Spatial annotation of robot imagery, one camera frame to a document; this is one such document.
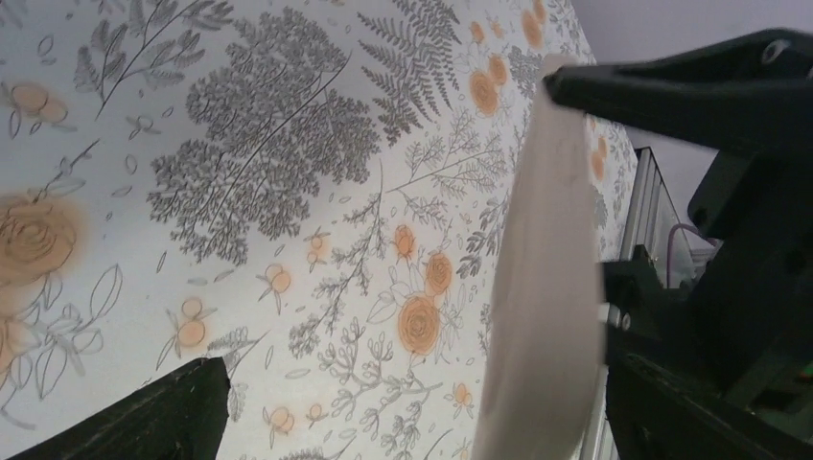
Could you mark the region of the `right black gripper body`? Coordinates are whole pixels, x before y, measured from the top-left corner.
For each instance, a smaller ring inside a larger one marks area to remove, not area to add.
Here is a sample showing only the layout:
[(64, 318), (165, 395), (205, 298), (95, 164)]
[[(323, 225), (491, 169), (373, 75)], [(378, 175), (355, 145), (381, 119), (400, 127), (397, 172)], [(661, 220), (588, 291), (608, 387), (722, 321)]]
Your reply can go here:
[(617, 458), (808, 459), (812, 164), (721, 153), (690, 208), (715, 241), (691, 281), (642, 244), (604, 265)]

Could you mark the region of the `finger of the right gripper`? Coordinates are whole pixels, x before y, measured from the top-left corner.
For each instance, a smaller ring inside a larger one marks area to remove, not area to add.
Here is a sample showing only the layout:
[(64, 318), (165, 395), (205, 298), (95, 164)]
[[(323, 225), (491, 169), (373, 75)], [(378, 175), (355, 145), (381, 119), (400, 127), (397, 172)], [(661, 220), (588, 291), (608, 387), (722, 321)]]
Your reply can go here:
[(566, 65), (553, 102), (741, 155), (812, 156), (812, 36), (766, 29), (672, 57)]

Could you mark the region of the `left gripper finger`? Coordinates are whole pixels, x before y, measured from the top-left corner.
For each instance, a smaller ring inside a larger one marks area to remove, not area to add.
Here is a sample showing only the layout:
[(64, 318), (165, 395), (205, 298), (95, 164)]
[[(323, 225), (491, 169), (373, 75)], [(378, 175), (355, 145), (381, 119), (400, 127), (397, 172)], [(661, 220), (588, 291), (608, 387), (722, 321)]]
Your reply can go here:
[(14, 458), (214, 459), (229, 390), (223, 358), (196, 358)]

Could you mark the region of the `phone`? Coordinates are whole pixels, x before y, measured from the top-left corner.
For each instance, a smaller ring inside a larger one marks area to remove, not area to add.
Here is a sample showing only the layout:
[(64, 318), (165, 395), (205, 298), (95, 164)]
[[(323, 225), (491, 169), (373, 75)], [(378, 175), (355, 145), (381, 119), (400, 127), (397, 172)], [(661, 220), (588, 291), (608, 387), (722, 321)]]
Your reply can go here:
[(475, 459), (569, 459), (604, 356), (585, 116), (539, 89), (492, 295)]

